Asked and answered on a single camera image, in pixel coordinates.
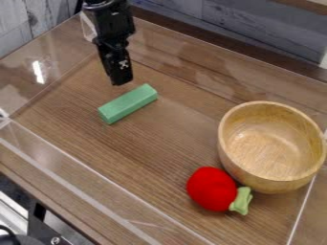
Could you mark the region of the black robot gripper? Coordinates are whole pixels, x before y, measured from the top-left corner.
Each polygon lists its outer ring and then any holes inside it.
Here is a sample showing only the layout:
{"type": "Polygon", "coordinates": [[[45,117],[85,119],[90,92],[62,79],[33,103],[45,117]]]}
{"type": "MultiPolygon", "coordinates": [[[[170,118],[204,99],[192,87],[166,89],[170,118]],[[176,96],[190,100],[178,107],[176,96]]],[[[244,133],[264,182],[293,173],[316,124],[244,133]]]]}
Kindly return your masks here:
{"type": "Polygon", "coordinates": [[[110,83],[124,85],[133,80],[129,53],[125,48],[128,38],[134,33],[133,15],[128,0],[82,0],[82,10],[90,14],[97,34],[98,56],[110,83]]]}

